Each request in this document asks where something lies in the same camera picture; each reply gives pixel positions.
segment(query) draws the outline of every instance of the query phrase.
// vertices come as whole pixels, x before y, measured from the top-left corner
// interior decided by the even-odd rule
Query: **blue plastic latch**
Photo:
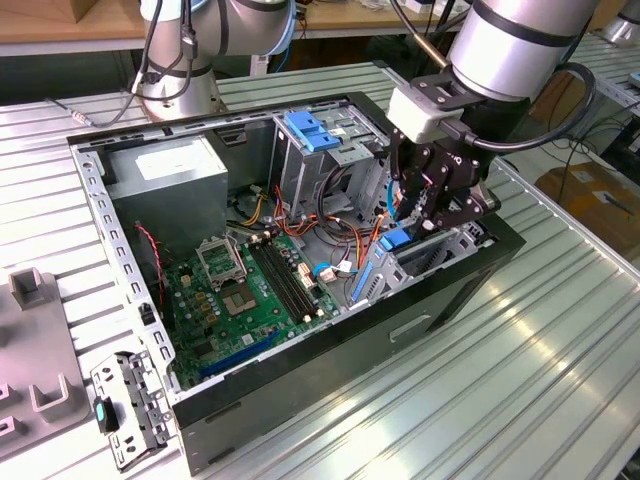
[[[296,137],[310,152],[320,152],[341,145],[340,139],[330,135],[309,112],[290,112],[284,115],[285,121]]]
[[[380,245],[388,252],[389,250],[393,250],[394,248],[401,247],[405,243],[409,243],[411,238],[407,235],[407,232],[402,230],[401,228],[397,230],[392,230],[391,232],[385,233],[380,239]]]

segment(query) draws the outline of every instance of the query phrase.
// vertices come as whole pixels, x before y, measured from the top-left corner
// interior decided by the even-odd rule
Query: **workbench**
[[[401,81],[372,64],[220,82],[230,109]],[[99,121],[121,94],[68,99]],[[133,104],[117,126],[145,122]],[[0,267],[57,276],[89,371],[140,349],[65,137],[45,103],[0,108]],[[526,245],[450,323],[198,478],[614,478],[640,445],[640,275],[501,161],[488,186]],[[187,478],[174,438],[119,477],[89,417],[0,464],[0,478]]]

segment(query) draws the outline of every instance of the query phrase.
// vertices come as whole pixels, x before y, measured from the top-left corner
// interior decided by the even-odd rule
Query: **ram slot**
[[[271,260],[272,264],[276,267],[276,270],[282,270],[285,272],[283,274],[283,280],[285,283],[289,285],[294,295],[297,297],[298,302],[300,302],[301,306],[304,306],[305,313],[307,315],[313,315],[315,313],[315,308],[311,300],[307,295],[306,290],[300,283],[300,281],[291,273],[289,266],[286,264],[278,250],[273,245],[267,245],[266,247],[268,258]]]
[[[289,312],[289,315],[293,317],[294,322],[300,322],[305,313],[297,305],[292,293],[289,292],[287,287],[281,282],[278,276],[278,271],[267,258],[267,253],[259,246],[253,248],[250,247],[249,250],[276,296]]]
[[[306,315],[314,314],[315,308],[302,285],[272,245],[256,246],[253,255],[294,322],[301,323]]]

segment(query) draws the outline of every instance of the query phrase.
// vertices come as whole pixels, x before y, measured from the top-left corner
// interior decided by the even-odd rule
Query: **chip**
[[[200,345],[196,345],[195,347],[193,347],[193,352],[198,357],[204,357],[205,355],[208,355],[209,353],[213,352],[213,346],[211,345],[211,342],[204,342],[204,343],[201,343]]]
[[[246,283],[238,283],[224,289],[221,296],[224,306],[232,317],[258,306],[256,297]]]

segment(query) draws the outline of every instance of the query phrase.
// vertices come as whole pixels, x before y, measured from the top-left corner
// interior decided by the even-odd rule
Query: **expansion slot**
[[[256,355],[264,352],[265,350],[269,350],[273,344],[273,342],[278,338],[280,332],[274,332],[269,335],[264,340],[251,345],[244,350],[240,350],[239,352],[234,353],[233,355],[228,356],[216,362],[208,367],[200,369],[200,378],[210,377],[211,375],[215,375],[217,373],[223,372],[231,367],[238,365],[239,363],[248,360],[251,357],[255,357]]]
[[[259,244],[250,246],[249,250],[293,321],[301,323],[310,320],[316,308],[277,249],[270,244]]]

